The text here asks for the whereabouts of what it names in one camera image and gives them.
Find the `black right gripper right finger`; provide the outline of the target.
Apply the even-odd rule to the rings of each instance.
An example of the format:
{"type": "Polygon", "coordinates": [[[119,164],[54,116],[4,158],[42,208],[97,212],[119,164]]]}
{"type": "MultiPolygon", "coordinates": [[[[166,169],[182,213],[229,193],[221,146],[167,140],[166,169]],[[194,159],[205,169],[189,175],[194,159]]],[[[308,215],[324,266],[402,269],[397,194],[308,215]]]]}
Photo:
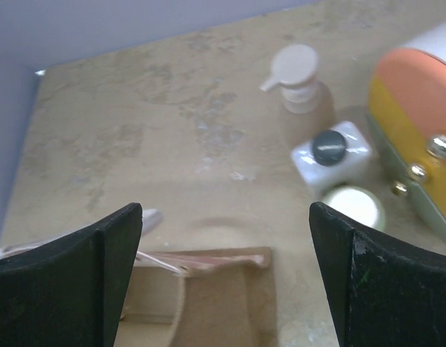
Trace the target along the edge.
{"type": "Polygon", "coordinates": [[[446,347],[446,256],[322,202],[309,226],[340,346],[446,347]]]}

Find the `white rectangular bottle grey cap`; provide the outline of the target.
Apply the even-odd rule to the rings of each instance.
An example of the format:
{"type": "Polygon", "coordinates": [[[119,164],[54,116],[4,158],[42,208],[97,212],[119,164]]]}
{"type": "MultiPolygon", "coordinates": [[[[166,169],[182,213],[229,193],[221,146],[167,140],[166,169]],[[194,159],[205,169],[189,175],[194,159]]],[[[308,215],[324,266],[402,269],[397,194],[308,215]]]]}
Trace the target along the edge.
{"type": "Polygon", "coordinates": [[[342,121],[291,151],[291,160],[315,197],[341,184],[358,184],[373,155],[359,128],[342,121]]]}

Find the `brown burlap canvas bag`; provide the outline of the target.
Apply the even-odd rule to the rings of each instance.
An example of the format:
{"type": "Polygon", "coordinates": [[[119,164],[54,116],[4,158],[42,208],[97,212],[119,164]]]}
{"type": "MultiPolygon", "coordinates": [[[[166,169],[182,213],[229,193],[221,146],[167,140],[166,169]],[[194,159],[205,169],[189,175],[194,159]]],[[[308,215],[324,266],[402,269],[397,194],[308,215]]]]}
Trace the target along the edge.
{"type": "MultiPolygon", "coordinates": [[[[63,236],[5,247],[0,260],[63,236]]],[[[113,346],[277,343],[269,248],[149,253],[137,248],[113,346]]]]}

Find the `beige pump dispenser bottle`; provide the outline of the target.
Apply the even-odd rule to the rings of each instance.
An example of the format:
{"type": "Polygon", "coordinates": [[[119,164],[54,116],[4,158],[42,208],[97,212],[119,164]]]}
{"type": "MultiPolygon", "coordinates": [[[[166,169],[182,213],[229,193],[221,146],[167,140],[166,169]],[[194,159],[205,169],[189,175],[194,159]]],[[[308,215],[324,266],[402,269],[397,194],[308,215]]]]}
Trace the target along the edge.
{"type": "Polygon", "coordinates": [[[329,87],[319,79],[319,55],[310,46],[291,44],[279,50],[270,76],[260,85],[269,92],[280,89],[280,134],[289,148],[306,142],[336,121],[329,87]]]}

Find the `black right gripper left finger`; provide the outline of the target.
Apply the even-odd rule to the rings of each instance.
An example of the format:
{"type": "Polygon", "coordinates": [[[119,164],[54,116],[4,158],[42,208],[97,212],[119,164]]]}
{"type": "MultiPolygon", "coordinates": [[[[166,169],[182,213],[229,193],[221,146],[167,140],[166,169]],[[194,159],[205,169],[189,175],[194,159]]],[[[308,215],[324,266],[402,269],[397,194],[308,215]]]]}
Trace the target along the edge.
{"type": "Polygon", "coordinates": [[[113,346],[141,232],[130,203],[0,260],[0,346],[113,346]]]}

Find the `pale green lotion bottle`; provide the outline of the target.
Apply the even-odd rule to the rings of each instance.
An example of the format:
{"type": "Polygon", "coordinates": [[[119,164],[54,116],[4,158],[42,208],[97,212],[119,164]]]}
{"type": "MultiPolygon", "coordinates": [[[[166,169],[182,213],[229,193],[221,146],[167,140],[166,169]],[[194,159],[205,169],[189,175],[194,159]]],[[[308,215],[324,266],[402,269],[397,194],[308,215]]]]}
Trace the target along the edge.
{"type": "Polygon", "coordinates": [[[322,202],[355,221],[384,231],[386,213],[382,203],[367,189],[343,185],[330,190],[322,202]]]}

